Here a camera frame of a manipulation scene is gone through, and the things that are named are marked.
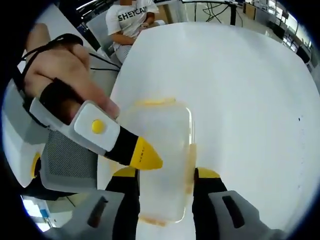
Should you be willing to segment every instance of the plastic container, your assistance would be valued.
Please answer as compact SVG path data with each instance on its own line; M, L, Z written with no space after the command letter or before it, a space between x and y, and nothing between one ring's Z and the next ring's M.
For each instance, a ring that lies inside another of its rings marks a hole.
M141 101L123 111L117 121L144 137L163 160L161 169L140 171L139 218L160 226L179 222L193 189L196 159L191 112L174 99Z

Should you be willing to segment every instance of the person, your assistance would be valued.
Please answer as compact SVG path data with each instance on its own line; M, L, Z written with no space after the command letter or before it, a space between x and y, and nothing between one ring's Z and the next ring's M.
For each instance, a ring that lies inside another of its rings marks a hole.
M142 30L152 27L159 13L153 0L119 0L107 11L105 21L117 58L123 63Z
M44 46L50 40L48 27L44 23L36 23L27 37L26 52ZM29 97L39 98L45 87L55 78L71 86L84 101L95 102L110 117L116 119L119 115L119 107L91 79L90 55L82 45L64 44L41 52L25 75L25 93ZM80 106L74 99L63 102L63 119L60 120L70 123Z

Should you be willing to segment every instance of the white t-shirt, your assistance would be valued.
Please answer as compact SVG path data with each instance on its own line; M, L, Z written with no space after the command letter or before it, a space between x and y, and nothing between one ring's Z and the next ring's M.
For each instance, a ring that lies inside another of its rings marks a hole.
M122 31L123 35L136 38L139 27L146 20L147 13L159 13L153 0L132 1L131 6L122 6L119 2L115 2L105 15L108 35ZM113 43L115 50L119 46L120 44Z

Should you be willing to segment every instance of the transparent plastic box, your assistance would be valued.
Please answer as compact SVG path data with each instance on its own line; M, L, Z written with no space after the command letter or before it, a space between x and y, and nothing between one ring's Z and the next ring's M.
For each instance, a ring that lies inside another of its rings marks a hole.
M139 219L160 226L179 222L193 191L196 157L190 110L172 99L141 101L122 111L117 121L144 137L163 160L161 169L140 171Z

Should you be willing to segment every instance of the floor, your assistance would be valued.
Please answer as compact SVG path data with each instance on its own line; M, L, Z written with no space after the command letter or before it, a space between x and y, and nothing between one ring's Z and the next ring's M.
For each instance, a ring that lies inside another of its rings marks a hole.
M217 3L211 3L212 7L214 7L213 13L215 15L219 14L220 12L222 12L225 8L226 5L222 4L217 4ZM196 15L196 21L197 22L206 22L206 20L208 20L209 15L207 13L209 13L209 11L207 10L208 6L211 7L210 3L187 3L187 4L183 4L182 7L184 8L184 11L186 13L186 19L189 22L194 22L195 21L195 15ZM282 40L280 38L278 38L273 31L254 21L251 20L247 17L247 15L245 15L243 13L243 9L242 8L237 8L237 14L236 14L236 19L235 19L235 25L238 27L243 27L246 29L250 29L252 31L258 32L260 34L266 35L270 38L273 38L274 40L282 43ZM221 21L222 24L230 24L230 7L227 7L225 9L225 11L221 14L219 14L217 17L218 19ZM214 19L212 19L210 21L210 23L215 23L215 24L219 24L220 22L217 20L217 18L215 17Z

